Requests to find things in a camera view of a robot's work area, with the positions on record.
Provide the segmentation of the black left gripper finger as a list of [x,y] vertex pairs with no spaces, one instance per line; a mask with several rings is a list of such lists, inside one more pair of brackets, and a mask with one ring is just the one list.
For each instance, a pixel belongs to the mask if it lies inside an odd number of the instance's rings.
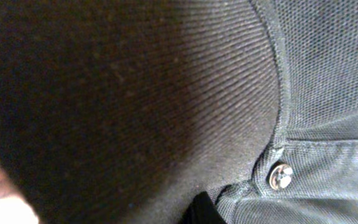
[[226,224],[207,192],[198,194],[186,209],[179,224]]

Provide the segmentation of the black t-shirt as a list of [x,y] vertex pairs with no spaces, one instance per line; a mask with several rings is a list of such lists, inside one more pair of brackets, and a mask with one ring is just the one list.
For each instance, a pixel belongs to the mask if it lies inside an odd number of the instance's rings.
[[39,223],[358,223],[358,1],[0,1],[0,199]]

